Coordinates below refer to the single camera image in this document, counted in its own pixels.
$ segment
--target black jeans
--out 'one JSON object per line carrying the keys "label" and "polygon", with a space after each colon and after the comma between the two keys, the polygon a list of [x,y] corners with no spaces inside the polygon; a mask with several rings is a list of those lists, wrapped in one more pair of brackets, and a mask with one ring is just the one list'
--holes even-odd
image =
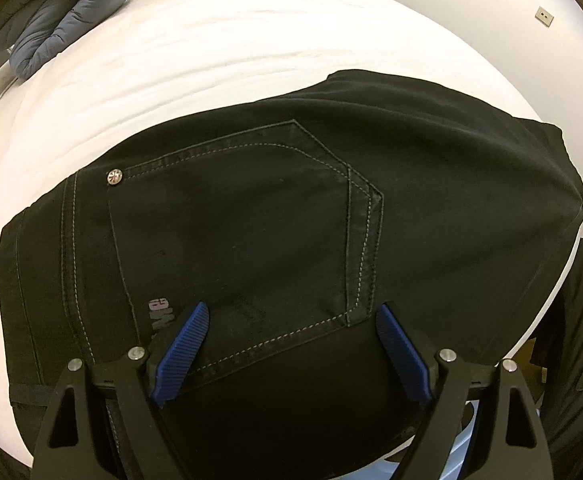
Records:
{"label": "black jeans", "polygon": [[162,410],[192,475],[347,473],[421,416],[375,333],[379,304],[493,364],[555,285],[582,205],[558,128],[412,78],[347,70],[159,124],[3,231],[19,427],[32,446],[43,408],[17,397],[70,359],[118,359],[205,301],[210,332]]}

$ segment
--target white bed sheet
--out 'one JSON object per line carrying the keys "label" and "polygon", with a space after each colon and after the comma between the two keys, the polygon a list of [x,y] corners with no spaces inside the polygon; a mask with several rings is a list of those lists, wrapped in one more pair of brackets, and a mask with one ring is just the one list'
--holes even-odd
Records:
{"label": "white bed sheet", "polygon": [[[434,81],[539,120],[472,47],[393,0],[128,0],[27,82],[0,69],[0,231],[153,124],[348,68]],[[0,446],[31,465],[9,404],[1,321]]]}

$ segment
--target electrical outlet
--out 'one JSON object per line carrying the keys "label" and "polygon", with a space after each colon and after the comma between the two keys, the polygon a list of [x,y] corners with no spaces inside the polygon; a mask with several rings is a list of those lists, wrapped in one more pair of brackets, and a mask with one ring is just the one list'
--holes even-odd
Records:
{"label": "electrical outlet", "polygon": [[536,12],[536,18],[538,18],[541,22],[543,22],[547,26],[550,26],[551,22],[554,21],[554,17],[542,7],[538,8],[538,12]]}

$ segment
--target black trousers leg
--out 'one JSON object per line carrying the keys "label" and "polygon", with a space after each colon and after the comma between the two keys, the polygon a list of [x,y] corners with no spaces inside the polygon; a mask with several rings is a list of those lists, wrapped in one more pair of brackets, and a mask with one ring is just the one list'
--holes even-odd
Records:
{"label": "black trousers leg", "polygon": [[551,307],[547,385],[540,412],[556,480],[583,480],[583,240]]}

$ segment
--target pink logo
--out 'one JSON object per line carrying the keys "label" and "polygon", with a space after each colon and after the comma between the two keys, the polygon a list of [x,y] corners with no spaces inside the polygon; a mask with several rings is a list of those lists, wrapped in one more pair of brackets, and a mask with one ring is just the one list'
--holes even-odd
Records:
{"label": "pink logo", "polygon": [[169,301],[166,298],[158,298],[158,300],[150,301],[150,318],[155,319],[152,322],[152,329],[158,332],[161,328],[165,328],[176,316],[174,316],[174,309],[170,308]]}

